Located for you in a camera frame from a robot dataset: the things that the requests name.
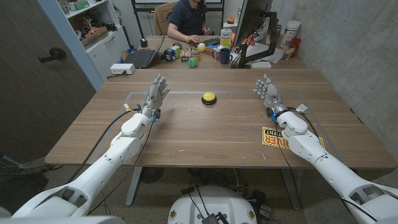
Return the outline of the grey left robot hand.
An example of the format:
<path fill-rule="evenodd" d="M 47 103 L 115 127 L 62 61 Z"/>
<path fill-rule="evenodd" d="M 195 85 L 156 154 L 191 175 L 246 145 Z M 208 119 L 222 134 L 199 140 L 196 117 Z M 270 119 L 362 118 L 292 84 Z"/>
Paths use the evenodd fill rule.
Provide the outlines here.
<path fill-rule="evenodd" d="M 170 90 L 167 89 L 165 77 L 161 77 L 161 75 L 158 74 L 147 92 L 146 100 L 142 108 L 142 114 L 146 115 L 150 119 L 154 116 L 160 118 L 159 110 L 169 91 Z"/>

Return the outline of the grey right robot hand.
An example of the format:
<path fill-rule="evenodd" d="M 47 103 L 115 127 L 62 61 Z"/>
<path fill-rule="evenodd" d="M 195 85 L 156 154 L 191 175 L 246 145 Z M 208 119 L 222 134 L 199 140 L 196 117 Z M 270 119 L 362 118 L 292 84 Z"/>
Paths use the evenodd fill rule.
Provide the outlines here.
<path fill-rule="evenodd" d="M 260 96 L 266 107 L 267 116 L 273 120 L 276 120 L 282 113 L 288 111 L 282 102 L 278 89 L 266 74 L 264 74 L 263 80 L 257 80 L 253 92 Z"/>

